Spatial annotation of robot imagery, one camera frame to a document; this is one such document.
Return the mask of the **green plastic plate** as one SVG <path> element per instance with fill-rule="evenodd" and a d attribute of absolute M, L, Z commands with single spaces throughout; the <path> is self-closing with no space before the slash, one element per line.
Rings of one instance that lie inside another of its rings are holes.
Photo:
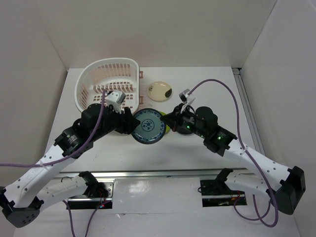
<path fill-rule="evenodd" d="M 162 116 L 166 115 L 165 112 L 162 112 L 162 111 L 159 111 L 159 112 L 161 113 Z M 166 135 L 170 131 L 170 127 L 166 123 L 164 124 L 166 125 L 166 131 L 165 131 L 165 135 Z"/>

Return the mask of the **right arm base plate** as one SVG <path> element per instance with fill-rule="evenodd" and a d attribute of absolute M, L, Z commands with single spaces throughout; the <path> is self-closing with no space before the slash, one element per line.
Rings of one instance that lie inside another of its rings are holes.
<path fill-rule="evenodd" d="M 246 197 L 242 191 L 232 191 L 222 182 L 217 180 L 200 180 L 197 191 L 201 194 L 202 207 L 247 205 Z"/>

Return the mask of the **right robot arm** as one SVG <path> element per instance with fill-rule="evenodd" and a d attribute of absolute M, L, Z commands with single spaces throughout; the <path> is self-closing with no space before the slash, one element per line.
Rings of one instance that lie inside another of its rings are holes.
<path fill-rule="evenodd" d="M 247 178 L 237 171 L 225 169 L 215 182 L 222 194 L 229 190 L 251 192 L 270 198 L 278 211 L 292 215 L 306 190 L 304 171 L 294 166 L 279 164 L 242 143 L 236 135 L 218 124 L 218 117 L 206 106 L 190 112 L 184 104 L 161 117 L 173 131 L 184 129 L 203 139 L 203 144 L 213 153 L 235 161 L 257 175 Z"/>

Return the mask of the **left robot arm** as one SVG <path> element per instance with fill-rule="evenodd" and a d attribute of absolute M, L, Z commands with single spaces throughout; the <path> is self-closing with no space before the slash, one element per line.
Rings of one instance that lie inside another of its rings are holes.
<path fill-rule="evenodd" d="M 60 184 L 47 184 L 65 167 L 76 161 L 93 143 L 112 131 L 131 134 L 140 124 L 129 108 L 122 112 L 113 106 L 92 104 L 73 125 L 65 129 L 48 152 L 14 183 L 0 189 L 0 206 L 7 221 L 17 228 L 34 221 L 44 209 L 64 199 L 105 194 L 104 185 L 89 171 Z"/>

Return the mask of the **blue white patterned plate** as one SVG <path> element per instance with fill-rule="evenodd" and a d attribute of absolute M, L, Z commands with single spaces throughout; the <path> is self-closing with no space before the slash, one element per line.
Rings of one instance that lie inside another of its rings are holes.
<path fill-rule="evenodd" d="M 166 124 L 161 120 L 162 114 L 151 108 L 139 110 L 134 118 L 140 124 L 131 133 L 132 137 L 141 144 L 151 145 L 160 141 L 166 133 Z"/>

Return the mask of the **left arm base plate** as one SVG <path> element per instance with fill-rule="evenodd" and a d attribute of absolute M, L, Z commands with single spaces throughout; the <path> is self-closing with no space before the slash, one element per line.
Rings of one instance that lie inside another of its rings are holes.
<path fill-rule="evenodd" d="M 100 209 L 112 209 L 114 180 L 103 179 L 100 181 L 101 188 L 94 194 L 86 196 L 79 195 L 67 199 L 71 210 L 93 210 L 100 205 Z"/>

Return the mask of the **cream floral plate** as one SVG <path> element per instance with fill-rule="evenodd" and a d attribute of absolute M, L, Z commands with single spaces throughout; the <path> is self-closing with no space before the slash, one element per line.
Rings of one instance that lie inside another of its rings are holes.
<path fill-rule="evenodd" d="M 171 86 L 163 81 L 153 82 L 147 89 L 148 97 L 156 102 L 168 100 L 171 97 L 172 92 Z"/>

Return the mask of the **black plate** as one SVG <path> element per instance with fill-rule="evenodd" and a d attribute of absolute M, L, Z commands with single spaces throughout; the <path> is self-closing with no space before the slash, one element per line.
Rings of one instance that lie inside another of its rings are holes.
<path fill-rule="evenodd" d="M 178 127 L 177 132 L 182 135 L 192 135 L 193 133 L 183 127 Z"/>

